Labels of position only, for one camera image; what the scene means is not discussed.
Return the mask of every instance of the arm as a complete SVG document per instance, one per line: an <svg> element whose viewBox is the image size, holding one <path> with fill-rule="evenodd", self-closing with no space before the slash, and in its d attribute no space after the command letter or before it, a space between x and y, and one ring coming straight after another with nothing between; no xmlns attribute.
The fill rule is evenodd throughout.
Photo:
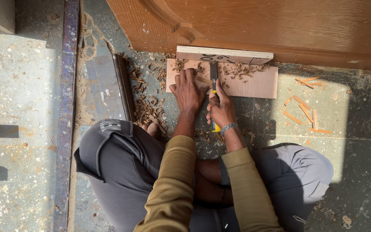
<svg viewBox="0 0 371 232"><path fill-rule="evenodd" d="M220 103L214 94L210 94L210 104L207 110L211 110L216 124L220 128L237 122L234 115L234 107L231 99L226 95L223 88L216 82L217 94ZM261 177L255 168L249 150L243 142L240 129L232 127L224 132L227 154L221 158L227 167L230 177L231 190L233 192L234 210L239 222L240 230L256 232L283 231L279 226L277 216L270 197Z"/></svg>
<svg viewBox="0 0 371 232"><path fill-rule="evenodd" d="M175 77L176 84L170 86L180 114L145 205L146 218L134 231L189 231L194 196L195 117L209 88L205 85L197 89L193 71L181 70Z"/></svg>

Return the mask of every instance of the chisel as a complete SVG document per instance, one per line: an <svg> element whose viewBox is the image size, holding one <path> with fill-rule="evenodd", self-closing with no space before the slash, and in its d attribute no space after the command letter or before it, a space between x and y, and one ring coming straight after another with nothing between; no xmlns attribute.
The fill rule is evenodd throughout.
<svg viewBox="0 0 371 232"><path fill-rule="evenodd" d="M211 91L214 93L216 98L219 100L219 96L217 95L216 91L216 80L219 78L219 73L217 71L217 61L210 61L210 79L213 81L213 90ZM213 118L211 118L211 132L220 132L219 126L214 122Z"/></svg>

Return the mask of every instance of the bare foot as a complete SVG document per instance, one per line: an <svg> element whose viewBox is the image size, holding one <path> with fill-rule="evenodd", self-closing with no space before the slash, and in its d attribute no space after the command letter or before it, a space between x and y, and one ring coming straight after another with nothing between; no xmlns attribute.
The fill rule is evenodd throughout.
<svg viewBox="0 0 371 232"><path fill-rule="evenodd" d="M142 129L147 131L149 135L151 135L153 138L157 138L158 134L158 125L157 123L152 123L150 126L143 125Z"/></svg>

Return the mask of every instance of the printed logo on pants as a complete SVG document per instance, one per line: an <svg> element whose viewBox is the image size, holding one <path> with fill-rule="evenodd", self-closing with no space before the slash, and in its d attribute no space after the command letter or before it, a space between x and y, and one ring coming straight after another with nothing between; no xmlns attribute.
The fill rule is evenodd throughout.
<svg viewBox="0 0 371 232"><path fill-rule="evenodd" d="M100 129L102 132L105 130L121 130L121 124L117 119L103 120L103 122L100 123Z"/></svg>

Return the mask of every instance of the metal strip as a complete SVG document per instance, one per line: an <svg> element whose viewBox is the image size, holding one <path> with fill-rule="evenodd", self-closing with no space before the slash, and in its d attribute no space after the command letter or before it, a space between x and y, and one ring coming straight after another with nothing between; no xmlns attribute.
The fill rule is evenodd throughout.
<svg viewBox="0 0 371 232"><path fill-rule="evenodd" d="M68 199L72 137L74 129L75 74L77 66L80 0L66 0L62 35L60 107L58 117L57 156L53 231L65 232L68 226Z"/></svg>

